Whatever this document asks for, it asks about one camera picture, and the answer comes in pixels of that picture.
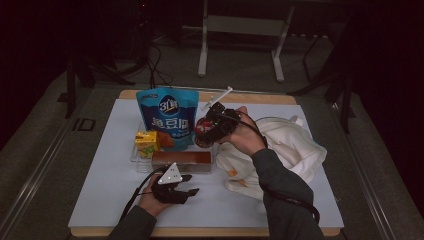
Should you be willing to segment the clear plastic container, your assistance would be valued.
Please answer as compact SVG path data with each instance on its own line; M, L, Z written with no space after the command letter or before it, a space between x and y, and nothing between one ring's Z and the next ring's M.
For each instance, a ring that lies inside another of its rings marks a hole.
M144 127L144 123L141 122L138 126L136 133L138 131L145 132L145 131L153 131L153 130L146 130L145 127ZM196 145L189 145L188 148L184 151L210 152L211 155L212 155L212 159L213 159L213 165L212 165L212 169L211 169L210 172L213 171L213 168L215 167L215 154L216 154L216 147L215 146L212 146L212 147L206 148L206 149L202 149L202 148L200 148ZM156 152L184 152L184 151L165 151L160 145L160 150L156 151ZM156 170L151 165L152 158L151 159L145 159L145 158L141 158L139 156L138 151L137 151L136 146L135 146L135 143L133 145L130 161L136 164L136 169L137 169L138 172L148 173L148 172L151 172L153 170Z

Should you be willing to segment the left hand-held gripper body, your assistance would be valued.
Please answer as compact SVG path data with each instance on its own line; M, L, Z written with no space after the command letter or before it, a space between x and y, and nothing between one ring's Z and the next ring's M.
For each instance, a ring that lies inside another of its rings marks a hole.
M154 197L162 203L184 204L188 197L186 192L176 190L182 183L181 173L176 163L163 168L164 173L156 179L152 186Z

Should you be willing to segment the person's right hand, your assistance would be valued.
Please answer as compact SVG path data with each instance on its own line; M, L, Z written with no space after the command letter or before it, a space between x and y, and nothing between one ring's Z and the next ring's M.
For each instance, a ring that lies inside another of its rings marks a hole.
M237 111L241 116L242 124L239 124L232 134L222 138L219 143L230 143L243 154L252 156L265 149L266 144L262 135L257 133L255 122L248 116L247 108L241 106Z

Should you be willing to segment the black metal stand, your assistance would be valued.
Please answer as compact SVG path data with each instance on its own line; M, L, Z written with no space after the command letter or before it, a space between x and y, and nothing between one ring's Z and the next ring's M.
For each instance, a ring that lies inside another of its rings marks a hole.
M133 82L125 80L112 70L108 70L104 65L98 64L87 56L76 55L68 59L67 62L67 80L65 102L67 104L67 112L65 117L70 118L76 109L76 79L79 79L84 87L93 87L95 79L92 70L97 70L101 74L106 75L111 80L122 85L133 85Z
M340 111L340 124L346 134L349 134L349 111L352 93L352 79L346 70L342 70L337 66L335 60L335 53L337 51L337 44L343 36L346 24L342 22L325 23L321 26L320 37L327 36L333 44L322 68L311 80L311 83L306 87L300 88L289 92L290 96L301 96L312 90L319 88L325 84L329 87L324 94L327 103L336 105L339 98L342 98L341 111Z

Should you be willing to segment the yellow drink carton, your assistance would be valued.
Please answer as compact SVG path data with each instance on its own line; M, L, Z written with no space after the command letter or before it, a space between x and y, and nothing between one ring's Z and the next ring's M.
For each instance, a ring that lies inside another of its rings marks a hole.
M153 153L160 150L156 131L138 131L135 135L134 143L141 158L151 159Z

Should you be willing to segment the metal floor rail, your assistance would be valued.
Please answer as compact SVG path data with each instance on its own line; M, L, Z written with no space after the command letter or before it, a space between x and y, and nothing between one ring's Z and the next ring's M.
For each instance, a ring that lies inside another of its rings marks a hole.
M67 222L81 190L77 170L69 157L74 126L79 122L71 117L48 145L40 162L24 183L17 198L0 223L0 240L25 238L69 240Z
M382 240L396 240L389 196L398 173L380 135L359 103L358 108L331 105L337 112L353 159L355 174Z

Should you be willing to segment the white table mat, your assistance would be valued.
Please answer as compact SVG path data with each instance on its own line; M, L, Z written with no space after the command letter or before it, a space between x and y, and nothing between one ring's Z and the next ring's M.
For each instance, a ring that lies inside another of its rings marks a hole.
M133 139L142 122L137 102L115 101L103 136L76 202L69 227L73 235L106 236L115 227L135 189L146 178L130 160ZM181 189L199 192L183 205L157 218L154 237L266 236L268 224L262 201L224 187L227 173L213 167L194 174Z

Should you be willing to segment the brown rectangular box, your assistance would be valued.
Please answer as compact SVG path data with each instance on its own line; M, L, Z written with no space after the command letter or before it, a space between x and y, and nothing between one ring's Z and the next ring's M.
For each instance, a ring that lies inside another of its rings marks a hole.
M210 152L155 152L151 165L154 169L176 163L179 170L184 173L209 173L212 169L213 159Z

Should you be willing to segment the white printed tote bag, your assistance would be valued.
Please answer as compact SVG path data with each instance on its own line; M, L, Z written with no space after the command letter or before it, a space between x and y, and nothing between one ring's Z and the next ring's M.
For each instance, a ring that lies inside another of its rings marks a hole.
M317 144L303 128L305 123L298 116L292 116L289 120L264 117L256 121L260 132L266 137L268 147L276 152L281 163L310 183L322 166L327 150ZM249 156L225 143L218 147L216 162L217 167L229 175L225 180L228 190L259 200L263 198L258 175Z

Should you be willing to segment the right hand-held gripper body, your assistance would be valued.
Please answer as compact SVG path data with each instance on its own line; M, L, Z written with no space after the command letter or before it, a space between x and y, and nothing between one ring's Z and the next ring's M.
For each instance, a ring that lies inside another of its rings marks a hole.
M217 141L232 134L240 122L239 114L234 109L226 108L221 103L221 100L232 91L233 88L228 87L221 93L211 96L205 105L201 107L201 110L206 112L205 115L214 114L216 117L213 133L217 135Z

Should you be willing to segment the white metal stand frame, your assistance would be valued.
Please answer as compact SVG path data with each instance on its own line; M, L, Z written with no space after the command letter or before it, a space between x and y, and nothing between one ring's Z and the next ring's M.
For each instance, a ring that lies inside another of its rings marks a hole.
M208 13L208 0L202 1L201 48L198 62L197 75L205 77L208 60L208 33L222 32L246 35L274 36L279 39L277 46L271 50L275 78L277 82L284 82L285 77L280 60L283 45L288 36L288 30L296 7L290 5L283 20L246 18Z

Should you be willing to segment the person's left hand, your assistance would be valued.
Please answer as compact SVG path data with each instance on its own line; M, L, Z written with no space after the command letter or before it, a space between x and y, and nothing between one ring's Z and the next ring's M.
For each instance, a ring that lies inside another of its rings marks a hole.
M156 182L159 174L155 174L150 178L148 185L142 190L142 194L138 203L150 215L157 217L160 213L171 207L170 203L162 203L157 200L152 193L152 186Z

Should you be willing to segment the blue snack pouch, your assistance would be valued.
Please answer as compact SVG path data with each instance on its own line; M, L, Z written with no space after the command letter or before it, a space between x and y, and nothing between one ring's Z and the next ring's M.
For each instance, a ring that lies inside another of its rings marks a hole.
M137 92L136 100L145 129L158 133L165 151L183 151L193 145L197 91L155 88Z

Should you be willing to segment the black floor plate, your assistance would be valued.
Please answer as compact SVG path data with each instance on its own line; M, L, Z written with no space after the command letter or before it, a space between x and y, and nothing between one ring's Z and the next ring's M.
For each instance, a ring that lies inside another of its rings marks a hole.
M77 118L72 130L73 131L92 131L96 125L95 119Z

